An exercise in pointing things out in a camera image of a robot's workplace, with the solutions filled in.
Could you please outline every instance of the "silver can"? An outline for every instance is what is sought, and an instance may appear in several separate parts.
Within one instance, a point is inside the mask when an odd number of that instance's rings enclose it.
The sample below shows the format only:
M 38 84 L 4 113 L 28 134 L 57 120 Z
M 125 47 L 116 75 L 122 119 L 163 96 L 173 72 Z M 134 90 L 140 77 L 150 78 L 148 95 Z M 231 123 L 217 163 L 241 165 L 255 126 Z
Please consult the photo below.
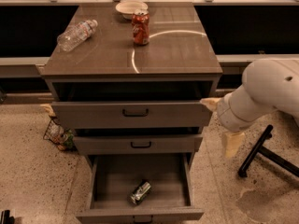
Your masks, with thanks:
M 131 193 L 130 199 L 133 204 L 138 205 L 150 193 L 151 185 L 147 180 L 143 180 L 140 185 Z

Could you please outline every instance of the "brown countertop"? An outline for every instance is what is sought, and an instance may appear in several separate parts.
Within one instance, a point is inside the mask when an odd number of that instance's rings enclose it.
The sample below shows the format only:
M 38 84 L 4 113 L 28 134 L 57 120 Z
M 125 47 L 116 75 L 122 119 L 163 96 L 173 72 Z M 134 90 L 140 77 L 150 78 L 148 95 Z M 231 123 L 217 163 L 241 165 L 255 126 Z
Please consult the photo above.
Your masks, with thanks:
M 96 33 L 71 52 L 59 47 L 41 75 L 107 76 L 150 74 L 221 74 L 221 67 L 192 3 L 148 3 L 150 39 L 133 43 L 131 21 L 115 3 L 79 7 L 70 25 L 97 20 Z

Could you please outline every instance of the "white bowl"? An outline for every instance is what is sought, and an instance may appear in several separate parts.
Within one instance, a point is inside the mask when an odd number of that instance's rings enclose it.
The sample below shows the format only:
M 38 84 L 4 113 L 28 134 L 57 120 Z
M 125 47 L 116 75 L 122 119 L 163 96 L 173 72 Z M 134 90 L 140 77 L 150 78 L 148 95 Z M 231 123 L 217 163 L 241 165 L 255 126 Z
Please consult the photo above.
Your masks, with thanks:
M 115 8 L 125 19 L 130 20 L 137 9 L 148 9 L 148 5 L 139 1 L 125 1 L 118 3 Z

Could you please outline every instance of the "drawer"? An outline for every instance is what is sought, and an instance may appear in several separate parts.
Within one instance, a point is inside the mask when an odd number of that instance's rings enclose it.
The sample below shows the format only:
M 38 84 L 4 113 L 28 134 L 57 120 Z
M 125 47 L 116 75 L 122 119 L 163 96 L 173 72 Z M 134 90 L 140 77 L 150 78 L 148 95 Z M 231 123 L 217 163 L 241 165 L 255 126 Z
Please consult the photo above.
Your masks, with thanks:
M 147 179 L 149 195 L 134 205 L 129 195 Z M 151 223 L 198 220 L 184 154 L 104 155 L 94 161 L 87 210 L 81 223 Z
M 54 102 L 65 128 L 121 129 L 148 127 L 204 127 L 211 112 L 194 102 Z
M 140 154 L 140 153 L 194 153 L 203 137 L 197 135 L 74 137 L 81 155 Z

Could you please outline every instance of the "concrete floor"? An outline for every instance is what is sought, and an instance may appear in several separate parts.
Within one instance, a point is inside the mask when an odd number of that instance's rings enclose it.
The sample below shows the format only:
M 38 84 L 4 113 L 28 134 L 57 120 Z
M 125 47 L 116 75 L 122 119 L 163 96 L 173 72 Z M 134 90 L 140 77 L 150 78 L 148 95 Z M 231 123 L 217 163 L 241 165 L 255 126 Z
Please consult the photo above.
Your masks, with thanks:
M 9 209 L 16 224 L 78 224 L 85 208 L 91 171 L 77 152 L 59 151 L 43 140 L 50 119 L 39 104 L 0 105 L 0 210 Z M 185 224 L 297 224 L 299 178 L 261 158 L 249 177 L 237 170 L 268 124 L 273 137 L 265 146 L 299 166 L 299 128 L 289 115 L 276 112 L 246 131 L 236 156 L 223 157 L 215 113 L 204 129 L 204 141 L 191 169 L 199 221 Z

